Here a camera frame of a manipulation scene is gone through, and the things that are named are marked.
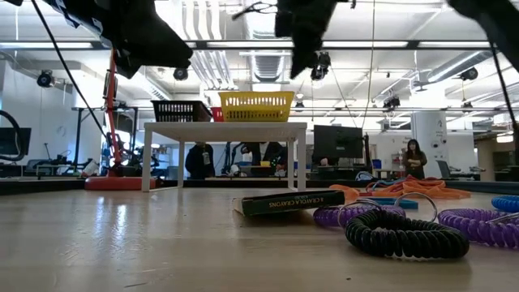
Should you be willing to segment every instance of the black coiled cord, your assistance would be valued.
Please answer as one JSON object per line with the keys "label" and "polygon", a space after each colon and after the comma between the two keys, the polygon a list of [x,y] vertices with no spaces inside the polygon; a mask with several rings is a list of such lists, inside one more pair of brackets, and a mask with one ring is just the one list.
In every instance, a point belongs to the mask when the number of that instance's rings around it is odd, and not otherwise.
{"label": "black coiled cord", "polygon": [[457,259],[470,247],[458,230],[379,209],[348,221],[345,234],[351,244],[372,256]]}
{"label": "black coiled cord", "polygon": [[3,110],[0,110],[0,116],[6,118],[7,121],[9,121],[11,123],[11,125],[13,125],[13,127],[15,128],[16,142],[18,143],[18,147],[19,147],[19,153],[18,153],[17,157],[5,157],[5,156],[0,155],[0,160],[21,161],[25,157],[24,149],[25,149],[25,143],[27,143],[27,141],[24,141],[22,139],[22,131],[19,128],[18,123],[16,122],[15,118],[13,118],[13,116],[11,116],[10,114],[8,114],[6,111],[3,111]]}

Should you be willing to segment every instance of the long hair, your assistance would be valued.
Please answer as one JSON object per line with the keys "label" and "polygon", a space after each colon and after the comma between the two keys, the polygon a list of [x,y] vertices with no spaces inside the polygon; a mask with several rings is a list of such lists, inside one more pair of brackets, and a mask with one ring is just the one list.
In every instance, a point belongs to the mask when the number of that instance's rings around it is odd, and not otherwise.
{"label": "long hair", "polygon": [[411,139],[411,140],[409,140],[409,142],[407,142],[407,157],[413,156],[413,151],[411,150],[411,147],[410,147],[411,143],[416,145],[416,149],[414,150],[416,155],[419,157],[422,157],[422,150],[420,150],[420,144],[418,143],[418,141],[416,139]]}

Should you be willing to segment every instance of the computer monitor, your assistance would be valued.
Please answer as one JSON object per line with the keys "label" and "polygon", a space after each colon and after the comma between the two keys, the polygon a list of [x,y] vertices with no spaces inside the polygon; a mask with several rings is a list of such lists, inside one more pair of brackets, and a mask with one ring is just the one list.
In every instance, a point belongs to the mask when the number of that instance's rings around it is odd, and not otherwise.
{"label": "computer monitor", "polygon": [[363,158],[362,128],[314,126],[314,157]]}
{"label": "computer monitor", "polygon": [[16,136],[15,128],[2,127],[0,128],[0,154],[2,155],[18,155],[23,152],[25,155],[29,154],[29,142],[31,139],[31,128],[20,128],[21,140],[24,141],[24,148],[19,149],[18,137]]}

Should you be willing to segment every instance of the yellow basket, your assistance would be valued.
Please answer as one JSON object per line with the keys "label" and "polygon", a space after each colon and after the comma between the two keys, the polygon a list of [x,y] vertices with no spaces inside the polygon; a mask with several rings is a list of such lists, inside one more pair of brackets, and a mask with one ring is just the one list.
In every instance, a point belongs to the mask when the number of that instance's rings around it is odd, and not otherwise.
{"label": "yellow basket", "polygon": [[225,122],[287,122],[294,92],[220,92]]}

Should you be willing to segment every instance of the wooden floor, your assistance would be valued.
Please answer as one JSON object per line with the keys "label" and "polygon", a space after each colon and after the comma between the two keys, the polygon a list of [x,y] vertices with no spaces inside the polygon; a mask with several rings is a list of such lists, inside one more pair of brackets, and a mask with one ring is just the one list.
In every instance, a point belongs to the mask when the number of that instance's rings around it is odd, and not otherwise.
{"label": "wooden floor", "polygon": [[[0,291],[517,291],[519,251],[380,259],[311,213],[244,220],[234,197],[284,190],[67,191],[0,197]],[[491,195],[440,201],[491,208]],[[429,219],[420,203],[409,217]]]}

